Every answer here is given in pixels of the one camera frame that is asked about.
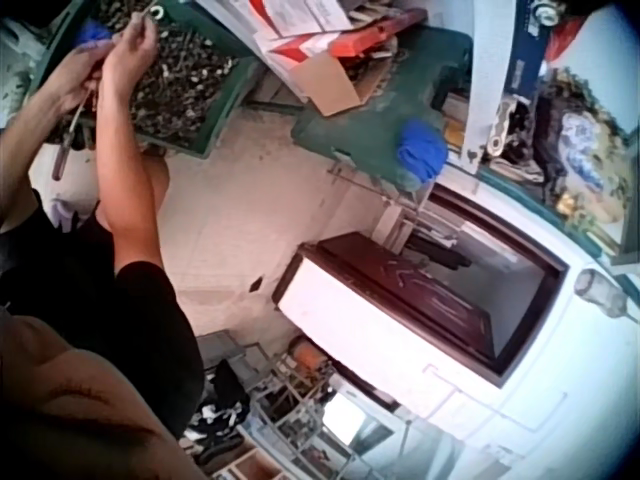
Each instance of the black sleeve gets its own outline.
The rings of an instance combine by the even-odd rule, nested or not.
[[[126,323],[118,332],[114,363],[179,438],[204,385],[191,325],[166,273],[151,263],[125,266],[116,276],[116,296]]]

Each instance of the wooden cabinet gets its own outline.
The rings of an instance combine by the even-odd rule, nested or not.
[[[359,233],[322,241],[316,248],[328,262],[377,294],[386,308],[400,314],[413,329],[435,331],[483,357],[495,358],[489,314],[409,260]]]

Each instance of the green tray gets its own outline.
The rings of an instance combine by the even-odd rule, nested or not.
[[[224,80],[218,98],[213,101],[196,139],[188,147],[174,145],[164,140],[137,133],[140,140],[161,145],[198,158],[207,158],[215,147],[216,141],[226,125],[227,119],[243,97],[253,88],[260,61],[233,34],[218,23],[209,13],[197,4],[184,4],[177,0],[162,0],[158,3],[165,8],[165,15],[177,23],[193,29],[211,40],[226,55],[239,59],[229,76]],[[73,48],[73,39],[84,21],[95,8],[94,0],[74,0],[65,12],[65,18],[38,65],[36,76],[32,82],[32,90],[40,88],[49,78],[51,72]],[[88,116],[80,121],[86,125],[94,125],[95,120]]]
[[[398,46],[389,81],[379,94],[362,107],[331,117],[310,105],[291,136],[307,150],[414,192],[422,185],[397,160],[400,134],[414,118],[443,129],[440,109],[449,90],[465,81],[472,40],[459,32],[416,26],[398,34]]]

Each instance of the tiled floor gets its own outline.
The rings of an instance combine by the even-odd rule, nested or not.
[[[168,159],[171,187],[159,216],[162,252],[179,301],[196,334],[231,328],[243,342],[274,352],[295,327],[270,300],[296,247],[359,230],[382,213],[379,196],[327,173],[332,162],[291,142],[291,118],[239,110],[208,160]],[[50,180],[54,147],[31,171],[45,199],[90,208],[95,161],[76,153],[62,182]],[[263,277],[258,292],[249,286]]]

